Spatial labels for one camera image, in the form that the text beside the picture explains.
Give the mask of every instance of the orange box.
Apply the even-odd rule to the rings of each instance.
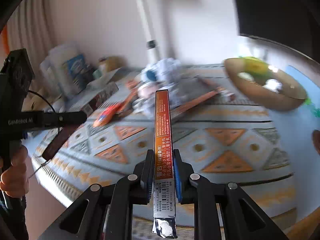
[[[156,91],[154,217],[175,218],[175,182],[168,90]]]

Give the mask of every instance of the product package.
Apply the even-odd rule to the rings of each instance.
[[[103,90],[82,91],[81,99],[71,106],[69,111],[84,111],[89,117],[104,101],[109,99],[119,88],[114,82],[110,82]]]
[[[154,152],[154,226],[152,231],[163,238],[177,238],[175,228],[176,195],[168,90],[156,91]]]
[[[64,68],[68,69],[73,84],[79,93],[85,89],[87,84],[84,81],[84,73],[86,72],[86,66],[83,54],[80,54],[72,59],[69,59],[63,64]]]
[[[116,114],[118,109],[122,106],[123,103],[116,103],[114,105],[108,106],[93,123],[93,127],[107,125],[112,117]]]
[[[79,50],[73,42],[61,44],[49,50],[49,60],[53,65],[59,89],[68,100],[73,99],[81,90],[74,85],[73,78],[68,71],[68,65],[65,63],[79,54]]]

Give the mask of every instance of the orange curtain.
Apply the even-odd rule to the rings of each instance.
[[[2,43],[3,43],[3,47],[4,47],[4,52],[6,53],[6,55],[8,55],[10,52],[10,48],[9,48],[9,43],[8,43],[7,25],[3,28],[1,35],[2,35]]]

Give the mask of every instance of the white label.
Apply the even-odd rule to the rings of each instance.
[[[154,217],[175,218],[175,188],[174,179],[157,179],[154,182]]]
[[[89,117],[89,115],[91,115],[93,113],[93,109],[91,108],[91,106],[89,104],[86,104],[84,106],[84,108],[82,109],[82,111],[84,111],[87,114],[87,117]]]

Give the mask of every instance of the black cable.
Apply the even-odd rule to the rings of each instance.
[[[48,102],[47,99],[45,99],[43,96],[41,96],[39,93],[37,92],[34,92],[32,90],[28,90],[28,93],[31,93],[31,94],[35,94],[36,96],[40,97],[43,101],[45,101],[52,109],[52,111],[56,114],[56,111],[55,109],[53,108],[53,106]]]

